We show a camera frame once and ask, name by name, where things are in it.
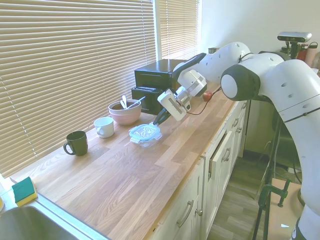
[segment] mug handle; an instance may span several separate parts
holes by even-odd
[[[105,134],[104,130],[103,130],[101,127],[98,127],[98,128],[96,129],[96,133],[97,133],[98,135],[103,135],[103,134]]]
[[[68,152],[68,150],[67,150],[67,145],[69,145],[69,143],[66,142],[66,143],[63,145],[63,150],[64,150],[67,154],[69,154],[69,155],[75,155],[74,152],[72,152],[72,153]]]

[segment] spoon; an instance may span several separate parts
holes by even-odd
[[[143,100],[146,96],[143,96],[142,98],[140,98],[138,101],[136,101],[134,104],[131,104],[127,109],[130,109],[132,106],[136,105],[137,103],[140,103],[141,100]]]
[[[126,98],[126,95],[122,95],[122,100],[124,102],[125,109],[127,109],[127,98]]]
[[[125,105],[124,101],[121,100],[120,103],[123,109],[127,109],[127,106]]]

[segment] white cup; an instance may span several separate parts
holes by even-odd
[[[98,134],[99,138],[105,139],[111,137],[114,132],[114,120],[112,117],[101,117],[94,121],[94,127],[96,130],[96,134]]]

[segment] dark green mug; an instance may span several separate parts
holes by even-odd
[[[74,131],[66,136],[66,140],[63,149],[67,154],[82,156],[88,152],[88,140],[84,131]],[[71,153],[68,152],[67,145],[71,148]]]

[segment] plastic food container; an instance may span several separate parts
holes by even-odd
[[[129,130],[130,141],[143,148],[154,145],[161,137],[160,128],[150,124],[141,124]]]

